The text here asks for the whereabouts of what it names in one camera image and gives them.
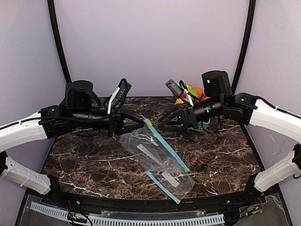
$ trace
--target black pole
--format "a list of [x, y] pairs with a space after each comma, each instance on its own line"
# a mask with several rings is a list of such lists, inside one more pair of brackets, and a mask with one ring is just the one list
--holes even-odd
[[244, 39], [243, 39], [243, 43], [241, 46], [238, 63], [237, 63], [236, 71], [235, 71], [232, 86], [231, 86], [233, 94], [235, 94], [238, 80], [239, 80], [239, 77], [241, 74], [241, 70], [244, 65], [246, 51], [248, 49], [248, 44], [249, 44], [251, 29], [252, 29], [252, 23], [253, 23], [253, 17], [254, 17], [254, 12], [255, 12], [255, 4], [256, 4], [256, 0], [250, 0], [248, 16], [247, 16], [247, 20], [246, 20], [246, 29], [245, 29]]
[[61, 66], [62, 66], [62, 70], [63, 70], [63, 73], [64, 73], [65, 80], [66, 80], [67, 83], [69, 83], [69, 82], [71, 82], [71, 77], [70, 77], [70, 74], [69, 74], [65, 54], [64, 54], [64, 51], [63, 51], [60, 32], [58, 30], [54, 0], [48, 0], [48, 9], [49, 9], [49, 16], [50, 16], [53, 36], [55, 38], [56, 50], [57, 50], [57, 53], [58, 53], [58, 57], [60, 58], [60, 62], [61, 62]]

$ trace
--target blue tape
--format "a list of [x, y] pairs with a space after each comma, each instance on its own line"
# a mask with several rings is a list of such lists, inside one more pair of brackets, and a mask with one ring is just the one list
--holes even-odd
[[146, 174], [153, 180], [153, 182], [156, 183], [156, 185], [159, 186], [159, 188], [162, 189], [165, 194], [167, 194], [169, 197], [171, 197], [177, 204], [181, 202], [181, 200], [177, 199], [173, 194], [170, 193], [154, 176], [151, 172], [146, 171]]
[[[148, 119], [145, 119], [144, 122], [148, 125], [148, 123], [151, 121]], [[156, 138], [161, 142], [161, 144], [170, 152], [170, 154], [179, 162], [179, 164], [184, 168], [185, 172], [190, 172], [189, 168], [185, 165], [183, 160], [178, 156], [178, 154], [172, 149], [172, 147], [163, 139], [163, 137], [156, 131], [156, 129], [153, 126], [149, 126], [152, 133], [156, 136]]]

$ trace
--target brown marble surface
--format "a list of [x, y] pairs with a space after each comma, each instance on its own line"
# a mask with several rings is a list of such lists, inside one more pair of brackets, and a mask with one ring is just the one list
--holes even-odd
[[[131, 97], [124, 108], [156, 125], [174, 102], [171, 97]], [[226, 119], [222, 124], [214, 134], [161, 132], [196, 182], [185, 198], [242, 191], [248, 177], [260, 171], [240, 126]], [[213, 119], [210, 128], [214, 127]], [[169, 198], [145, 174], [135, 156], [122, 148], [118, 136], [108, 138], [106, 131], [100, 131], [87, 138], [79, 133], [57, 138], [43, 171], [58, 177], [64, 191], [120, 199]]]

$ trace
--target plastic bag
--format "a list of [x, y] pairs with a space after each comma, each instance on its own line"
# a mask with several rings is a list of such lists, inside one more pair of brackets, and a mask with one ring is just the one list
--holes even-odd
[[176, 203], [192, 190], [195, 182], [177, 153], [146, 119], [143, 128], [120, 137], [122, 146], [134, 154], [147, 175]]

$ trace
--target white wall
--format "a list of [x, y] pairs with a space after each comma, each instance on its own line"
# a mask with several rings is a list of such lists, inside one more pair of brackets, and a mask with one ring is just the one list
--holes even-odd
[[92, 81], [98, 96], [123, 77], [130, 96], [170, 96], [170, 78], [202, 87], [202, 73], [226, 70], [232, 80], [248, 3], [64, 0], [56, 10], [73, 80]]
[[[262, 96], [301, 114], [301, 1], [260, 0], [237, 92]], [[296, 142], [267, 129], [249, 126], [265, 167], [293, 149]], [[301, 180], [280, 183], [293, 225], [301, 225]]]
[[[47, 1], [0, 1], [0, 126], [24, 118], [64, 96]], [[28, 143], [8, 154], [40, 171], [51, 141]], [[0, 179], [0, 226], [15, 225], [25, 188]]]

